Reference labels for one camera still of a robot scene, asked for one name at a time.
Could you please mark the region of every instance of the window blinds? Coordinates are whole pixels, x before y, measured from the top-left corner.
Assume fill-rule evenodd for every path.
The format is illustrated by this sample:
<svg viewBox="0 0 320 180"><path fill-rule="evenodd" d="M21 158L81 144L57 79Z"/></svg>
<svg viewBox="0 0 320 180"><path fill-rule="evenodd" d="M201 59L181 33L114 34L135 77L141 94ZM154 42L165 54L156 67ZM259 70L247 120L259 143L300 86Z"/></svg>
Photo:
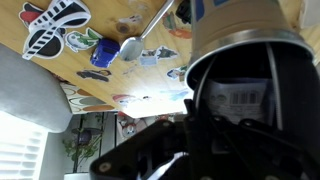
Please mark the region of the window blinds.
<svg viewBox="0 0 320 180"><path fill-rule="evenodd" d="M39 178L48 132L0 112L0 179Z"/></svg>

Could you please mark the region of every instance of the spoon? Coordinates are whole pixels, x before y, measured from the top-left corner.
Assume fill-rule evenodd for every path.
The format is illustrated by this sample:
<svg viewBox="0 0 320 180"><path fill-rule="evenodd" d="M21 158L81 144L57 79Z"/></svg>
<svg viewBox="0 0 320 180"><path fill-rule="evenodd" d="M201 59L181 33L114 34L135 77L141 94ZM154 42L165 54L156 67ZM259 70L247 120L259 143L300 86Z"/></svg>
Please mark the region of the spoon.
<svg viewBox="0 0 320 180"><path fill-rule="evenodd" d="M140 37L130 37L121 45L120 57L124 61L132 61L137 59L144 49L143 39L150 33L154 26L159 22L165 12L173 4L174 0L167 0L162 6L157 15L152 19L147 28L143 31Z"/></svg>

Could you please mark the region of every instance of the blue sticker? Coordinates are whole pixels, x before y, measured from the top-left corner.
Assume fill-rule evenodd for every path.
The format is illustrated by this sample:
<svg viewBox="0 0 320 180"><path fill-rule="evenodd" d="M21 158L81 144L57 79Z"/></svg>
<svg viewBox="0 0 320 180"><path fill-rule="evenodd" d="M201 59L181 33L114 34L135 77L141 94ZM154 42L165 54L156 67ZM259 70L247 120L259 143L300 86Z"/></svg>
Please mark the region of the blue sticker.
<svg viewBox="0 0 320 180"><path fill-rule="evenodd" d="M227 2L228 0L213 0L215 6L220 6L221 4Z"/></svg>
<svg viewBox="0 0 320 180"><path fill-rule="evenodd" d="M199 21L204 16L203 0L196 0L196 19Z"/></svg>

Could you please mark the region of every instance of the handle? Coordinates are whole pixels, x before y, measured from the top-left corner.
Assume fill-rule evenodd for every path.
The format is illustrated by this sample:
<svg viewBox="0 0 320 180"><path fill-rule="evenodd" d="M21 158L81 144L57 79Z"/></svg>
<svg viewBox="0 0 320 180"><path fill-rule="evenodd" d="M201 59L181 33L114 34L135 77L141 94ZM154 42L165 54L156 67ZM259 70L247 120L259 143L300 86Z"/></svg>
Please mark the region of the handle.
<svg viewBox="0 0 320 180"><path fill-rule="evenodd" d="M148 24L147 28L143 31L140 38L144 39L150 31L154 28L154 26L160 21L164 13L168 11L168 9L173 4L174 0L167 0L167 2L162 6L157 15L152 19L152 21Z"/></svg>

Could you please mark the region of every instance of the wooden table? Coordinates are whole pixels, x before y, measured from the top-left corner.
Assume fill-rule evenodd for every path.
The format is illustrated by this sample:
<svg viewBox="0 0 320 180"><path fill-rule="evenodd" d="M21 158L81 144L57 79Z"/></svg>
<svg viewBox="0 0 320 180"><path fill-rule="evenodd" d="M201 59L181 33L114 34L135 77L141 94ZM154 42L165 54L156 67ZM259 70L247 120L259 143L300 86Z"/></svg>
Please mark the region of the wooden table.
<svg viewBox="0 0 320 180"><path fill-rule="evenodd" d="M22 53L24 41L29 34L18 18L24 2L24 0L0 1L0 42L18 53ZM50 0L31 0L29 2L46 9ZM91 27L106 38L123 42L128 37L138 36L165 0L83 0L83 2L91 10L92 15L86 27ZM168 13L175 12L180 2L181 0L176 0ZM281 0L280 2L289 23L293 27L298 27L301 1ZM121 32L119 19L135 14L141 15L142 21L127 24L128 26ZM190 26L184 25L177 17L175 17L175 22L179 30L190 31ZM84 33L86 27L76 30ZM315 37L319 37L320 28L302 30L301 34L316 49L317 57L319 57L320 43ZM132 117L178 112L184 109L179 95L185 93L186 87L179 80L168 78L166 73L172 68L187 65L190 59L191 39L188 39L185 34L184 38L178 37L181 35L183 34L180 31L170 33L161 21L145 39L145 48L157 49L165 45L177 51L179 56L171 60L159 60L158 65L151 67L142 67L138 61L124 62L117 58L108 68L112 73L112 76L108 77L109 82L81 79L76 75L77 71L101 70L89 62L93 48L74 53L70 48L64 47L63 53L58 58L43 60L34 57L32 60ZM135 98L129 105L123 106L113 100L113 95L119 94L132 95Z"/></svg>

